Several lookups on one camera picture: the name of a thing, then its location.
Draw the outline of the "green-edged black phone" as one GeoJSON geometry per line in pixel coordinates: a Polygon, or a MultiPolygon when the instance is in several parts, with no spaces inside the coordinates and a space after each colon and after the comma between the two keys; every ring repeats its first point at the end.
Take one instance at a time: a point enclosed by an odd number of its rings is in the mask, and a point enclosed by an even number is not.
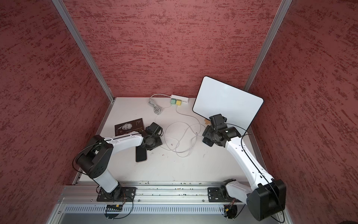
{"type": "Polygon", "coordinates": [[[202,142],[203,142],[204,144],[208,145],[209,147],[212,147],[212,146],[214,145],[214,142],[212,142],[209,138],[206,138],[206,137],[204,137],[204,138],[202,139],[202,142]]]}

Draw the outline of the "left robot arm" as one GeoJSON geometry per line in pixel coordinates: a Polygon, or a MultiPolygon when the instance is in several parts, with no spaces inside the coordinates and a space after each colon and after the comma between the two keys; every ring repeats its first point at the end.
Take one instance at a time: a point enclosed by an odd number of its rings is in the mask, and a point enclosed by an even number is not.
{"type": "Polygon", "coordinates": [[[72,164],[79,166],[83,174],[99,185],[99,194],[108,200],[119,201],[124,193],[120,183],[108,169],[111,157],[135,147],[136,162],[146,161],[147,151],[162,145],[162,134],[162,128],[158,127],[154,130],[146,128],[110,138],[96,135],[78,153],[72,164]]]}

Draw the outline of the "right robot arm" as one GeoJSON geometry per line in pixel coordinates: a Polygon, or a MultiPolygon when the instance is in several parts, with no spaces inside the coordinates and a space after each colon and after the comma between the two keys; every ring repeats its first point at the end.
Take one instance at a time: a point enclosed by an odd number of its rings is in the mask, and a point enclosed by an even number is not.
{"type": "Polygon", "coordinates": [[[228,179],[218,188],[209,188],[210,202],[234,203],[237,200],[247,205],[252,216],[258,221],[285,210],[286,185],[261,166],[244,144],[243,137],[236,128],[208,125],[203,132],[203,142],[210,147],[224,147],[235,158],[249,182],[249,185],[244,185],[235,179],[228,179]]]}

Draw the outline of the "dark book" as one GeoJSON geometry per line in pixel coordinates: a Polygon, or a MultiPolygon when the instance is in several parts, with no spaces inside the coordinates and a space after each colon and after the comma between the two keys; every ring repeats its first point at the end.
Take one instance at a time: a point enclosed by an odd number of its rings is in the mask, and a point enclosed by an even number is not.
{"type": "Polygon", "coordinates": [[[131,132],[141,132],[142,130],[144,130],[143,119],[135,119],[115,125],[115,136],[120,136],[131,132]]]}

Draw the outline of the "white board tablet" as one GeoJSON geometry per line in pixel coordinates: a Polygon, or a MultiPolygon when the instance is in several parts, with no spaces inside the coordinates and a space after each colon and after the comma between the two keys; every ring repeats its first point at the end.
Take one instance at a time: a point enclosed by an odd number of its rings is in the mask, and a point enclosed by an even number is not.
{"type": "Polygon", "coordinates": [[[195,99],[193,112],[209,119],[221,114],[229,126],[234,126],[244,135],[264,100],[251,93],[205,76],[195,99]]]}

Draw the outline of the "white power strip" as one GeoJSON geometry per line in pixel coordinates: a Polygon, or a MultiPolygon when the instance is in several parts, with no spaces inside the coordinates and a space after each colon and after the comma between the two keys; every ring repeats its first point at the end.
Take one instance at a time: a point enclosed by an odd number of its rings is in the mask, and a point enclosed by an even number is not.
{"type": "Polygon", "coordinates": [[[171,98],[176,99],[176,100],[181,100],[182,103],[188,103],[189,102],[189,98],[183,97],[183,96],[171,95],[171,98]]]}

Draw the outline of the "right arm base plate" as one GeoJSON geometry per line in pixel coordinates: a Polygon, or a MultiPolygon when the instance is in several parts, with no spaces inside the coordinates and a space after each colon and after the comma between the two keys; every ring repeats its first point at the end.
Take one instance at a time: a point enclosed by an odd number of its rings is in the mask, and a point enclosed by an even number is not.
{"type": "Polygon", "coordinates": [[[209,187],[208,201],[210,203],[230,203],[233,201],[241,202],[238,198],[234,199],[228,195],[225,187],[209,187]]]}

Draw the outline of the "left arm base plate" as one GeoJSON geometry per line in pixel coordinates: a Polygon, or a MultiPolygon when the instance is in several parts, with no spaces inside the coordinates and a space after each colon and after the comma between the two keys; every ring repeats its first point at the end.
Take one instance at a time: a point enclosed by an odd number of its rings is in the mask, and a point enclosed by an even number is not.
{"type": "Polygon", "coordinates": [[[97,202],[126,202],[133,201],[136,195],[136,187],[116,187],[111,193],[102,187],[97,189],[97,202]]]}

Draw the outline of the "aluminium rail frame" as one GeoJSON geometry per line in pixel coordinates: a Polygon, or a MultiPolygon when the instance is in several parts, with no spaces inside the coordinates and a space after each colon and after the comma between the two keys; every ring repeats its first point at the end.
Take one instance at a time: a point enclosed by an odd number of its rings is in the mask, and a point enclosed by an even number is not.
{"type": "Polygon", "coordinates": [[[111,202],[98,202],[99,187],[93,181],[65,186],[47,220],[48,224],[257,224],[248,207],[235,202],[238,213],[224,215],[224,202],[210,202],[208,188],[219,182],[123,182],[135,188],[121,200],[121,211],[111,202]]]}

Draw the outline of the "right corner aluminium post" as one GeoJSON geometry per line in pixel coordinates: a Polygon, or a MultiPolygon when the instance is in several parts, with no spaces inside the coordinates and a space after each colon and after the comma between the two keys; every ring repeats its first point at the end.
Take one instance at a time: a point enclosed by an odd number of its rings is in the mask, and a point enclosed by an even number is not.
{"type": "Polygon", "coordinates": [[[283,22],[283,20],[284,20],[284,18],[286,16],[288,10],[289,10],[289,7],[290,7],[291,3],[292,3],[292,0],[282,0],[281,1],[281,4],[280,4],[280,6],[278,8],[278,11],[277,11],[277,13],[276,13],[276,15],[275,15],[275,17],[273,19],[273,22],[272,22],[272,24],[271,24],[271,26],[270,26],[270,28],[269,28],[269,30],[267,32],[267,35],[266,35],[265,40],[263,42],[263,45],[262,45],[262,47],[260,49],[258,57],[257,57],[257,59],[256,59],[256,61],[254,63],[254,66],[253,66],[253,68],[251,70],[251,73],[250,73],[250,75],[249,75],[249,77],[247,79],[247,82],[246,82],[245,86],[244,86],[244,91],[249,91],[249,89],[250,89],[250,87],[251,87],[251,85],[252,85],[252,83],[253,83],[253,81],[254,81],[254,79],[255,79],[255,77],[256,77],[256,75],[257,75],[257,73],[258,73],[258,71],[259,71],[259,69],[260,69],[260,67],[261,67],[261,65],[262,65],[267,53],[268,53],[268,51],[269,51],[269,49],[270,49],[270,47],[271,47],[271,44],[272,44],[272,42],[273,42],[273,40],[274,40],[274,38],[275,38],[275,36],[276,36],[281,24],[282,24],[282,22],[283,22]]]}

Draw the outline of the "corner aluminium post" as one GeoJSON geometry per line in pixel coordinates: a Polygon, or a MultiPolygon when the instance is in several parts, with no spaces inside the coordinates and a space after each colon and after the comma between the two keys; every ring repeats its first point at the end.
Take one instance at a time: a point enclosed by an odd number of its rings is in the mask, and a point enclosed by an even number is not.
{"type": "Polygon", "coordinates": [[[257,75],[257,73],[258,73],[258,71],[259,71],[259,69],[260,69],[260,67],[261,67],[261,65],[262,65],[267,53],[268,53],[268,51],[269,51],[269,49],[270,49],[270,47],[271,47],[271,44],[272,44],[272,42],[273,42],[273,40],[274,40],[274,38],[275,38],[275,36],[276,36],[281,24],[282,24],[282,22],[283,22],[283,20],[284,20],[284,18],[286,16],[288,10],[289,10],[289,7],[290,7],[291,3],[292,3],[292,0],[282,0],[281,1],[281,4],[280,4],[280,6],[278,8],[278,11],[277,11],[277,13],[276,13],[276,15],[275,15],[275,17],[273,19],[273,22],[272,22],[272,24],[271,24],[271,26],[270,26],[270,28],[269,28],[269,30],[267,32],[267,35],[266,35],[265,40],[263,42],[263,45],[262,45],[262,47],[260,49],[258,57],[257,57],[257,59],[256,59],[256,61],[254,63],[254,66],[253,66],[253,68],[251,70],[251,73],[250,73],[250,75],[249,75],[249,77],[247,79],[247,82],[246,82],[245,86],[244,86],[244,91],[249,91],[249,89],[250,89],[250,87],[251,87],[251,85],[252,85],[252,83],[253,83],[253,81],[254,81],[254,79],[255,79],[255,77],[256,77],[256,75],[257,75]]]}
{"type": "Polygon", "coordinates": [[[61,16],[62,20],[64,21],[66,27],[68,28],[69,32],[71,33],[72,37],[74,38],[75,42],[77,43],[80,51],[82,52],[83,56],[85,57],[88,65],[90,66],[91,70],[93,71],[94,75],[96,76],[98,82],[100,83],[103,91],[105,92],[106,96],[108,97],[109,101],[113,104],[115,101],[115,97],[110,90],[109,86],[107,85],[104,77],[102,76],[99,67],[97,66],[93,56],[91,55],[88,47],[86,46],[79,30],[77,29],[73,19],[70,16],[65,4],[61,0],[52,0],[55,8],[57,9],[59,15],[61,16]]]}

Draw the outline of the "left corner aluminium post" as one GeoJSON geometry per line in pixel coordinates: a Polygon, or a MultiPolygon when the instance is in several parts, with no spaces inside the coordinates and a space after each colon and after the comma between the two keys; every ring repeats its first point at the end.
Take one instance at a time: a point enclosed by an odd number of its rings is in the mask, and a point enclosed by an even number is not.
{"type": "Polygon", "coordinates": [[[75,42],[77,43],[80,51],[82,52],[83,56],[85,57],[88,65],[90,66],[91,70],[93,71],[94,75],[96,76],[98,82],[100,83],[103,91],[105,92],[106,96],[108,97],[109,101],[113,104],[115,101],[115,97],[110,90],[109,86],[107,85],[104,77],[102,76],[99,67],[97,66],[93,56],[91,55],[88,47],[86,46],[79,30],[77,29],[73,19],[70,16],[65,4],[61,0],[52,0],[55,8],[57,9],[59,15],[61,16],[62,20],[64,21],[66,27],[68,28],[69,32],[71,33],[72,37],[74,38],[75,42]]]}

